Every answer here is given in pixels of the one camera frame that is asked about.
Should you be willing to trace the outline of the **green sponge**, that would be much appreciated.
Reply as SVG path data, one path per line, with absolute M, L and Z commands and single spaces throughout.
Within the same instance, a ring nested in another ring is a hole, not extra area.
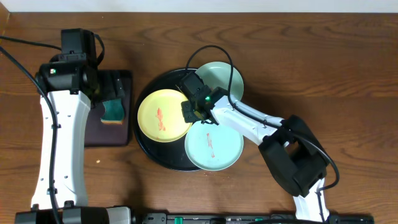
M 104 114 L 101 122 L 104 124 L 122 124 L 125 118 L 125 112 L 121 99 L 109 100 L 103 102 Z

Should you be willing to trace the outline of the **yellow plate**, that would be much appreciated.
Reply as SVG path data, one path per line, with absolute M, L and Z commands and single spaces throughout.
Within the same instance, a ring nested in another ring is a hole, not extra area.
M 172 142 L 182 138 L 191 128 L 182 114 L 181 103 L 187 97 L 171 89 L 157 90 L 144 98 L 137 111 L 139 129 L 156 142 Z

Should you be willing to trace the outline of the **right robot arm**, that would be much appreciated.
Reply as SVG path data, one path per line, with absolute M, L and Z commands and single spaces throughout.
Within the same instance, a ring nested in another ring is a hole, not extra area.
M 258 146 L 274 180 L 293 196 L 298 220 L 328 220 L 323 191 L 331 158 L 302 119 L 261 113 L 220 87 L 182 88 L 182 93 L 188 98 L 182 103 L 186 121 L 227 126 Z

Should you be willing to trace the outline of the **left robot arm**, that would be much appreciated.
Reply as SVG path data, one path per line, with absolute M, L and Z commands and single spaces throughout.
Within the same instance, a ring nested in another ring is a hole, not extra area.
M 97 70 L 84 63 L 52 62 L 40 66 L 34 83 L 42 95 L 43 141 L 39 180 L 29 212 L 16 223 L 132 223 L 129 207 L 90 207 L 83 175 L 85 128 L 98 90 L 124 97 L 131 89 L 127 70 Z

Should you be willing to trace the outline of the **rectangular dark brown tray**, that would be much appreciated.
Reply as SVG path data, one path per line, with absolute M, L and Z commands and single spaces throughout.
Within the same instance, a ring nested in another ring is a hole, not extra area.
M 121 98 L 125 118 L 122 124 L 104 124 L 101 117 L 104 114 L 103 102 L 91 102 L 91 109 L 85 128 L 86 147 L 125 146 L 131 138 L 130 115 L 132 102 L 132 73 L 122 71 L 122 83 L 125 97 Z

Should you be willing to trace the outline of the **round black tray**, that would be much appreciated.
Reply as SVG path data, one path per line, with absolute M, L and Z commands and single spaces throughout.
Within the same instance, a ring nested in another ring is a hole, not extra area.
M 136 108 L 134 110 L 135 123 L 133 130 L 140 147 L 152 160 L 168 169 L 194 171 L 200 170 L 200 168 L 190 161 L 185 152 L 185 137 L 187 134 L 176 141 L 156 142 L 144 135 L 144 133 L 139 129 L 137 122 L 137 111 L 144 98 L 157 90 L 163 89 L 171 89 L 181 92 L 178 89 L 178 84 L 183 78 L 185 72 L 186 70 L 184 68 L 172 70 L 157 77 L 144 88 L 138 98 Z

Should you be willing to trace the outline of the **lower light green plate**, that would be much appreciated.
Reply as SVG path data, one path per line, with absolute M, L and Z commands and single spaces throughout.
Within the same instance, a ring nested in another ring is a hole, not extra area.
M 219 171 L 233 165 L 243 152 L 244 138 L 234 129 L 196 122 L 185 137 L 185 152 L 203 170 Z

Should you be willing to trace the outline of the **light green plate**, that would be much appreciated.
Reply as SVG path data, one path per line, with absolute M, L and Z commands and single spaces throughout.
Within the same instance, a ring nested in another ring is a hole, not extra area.
M 244 138 L 234 129 L 196 122 L 185 137 L 185 152 L 203 170 L 219 171 L 233 165 L 243 152 Z
M 210 62 L 199 67 L 195 72 L 211 89 L 221 87 L 228 89 L 231 74 L 231 65 L 224 62 Z M 239 71 L 233 69 L 233 79 L 231 83 L 231 94 L 241 100 L 244 93 L 244 82 Z

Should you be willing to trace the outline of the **upper light green plate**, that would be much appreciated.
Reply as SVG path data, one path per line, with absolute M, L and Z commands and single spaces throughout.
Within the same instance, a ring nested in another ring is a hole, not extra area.
M 231 65 L 224 62 L 210 62 L 199 67 L 195 72 L 211 89 L 221 87 L 228 89 L 231 74 Z M 244 82 L 239 71 L 233 69 L 233 79 L 231 83 L 231 94 L 241 100 L 244 93 Z

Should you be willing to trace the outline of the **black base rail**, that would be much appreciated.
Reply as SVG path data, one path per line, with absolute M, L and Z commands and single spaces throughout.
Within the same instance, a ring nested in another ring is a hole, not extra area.
M 291 214 L 271 215 L 187 215 L 147 213 L 142 216 L 141 224 L 285 224 L 285 223 L 326 223 L 326 224 L 375 224 L 371 216 L 330 215 L 323 221 L 299 220 Z

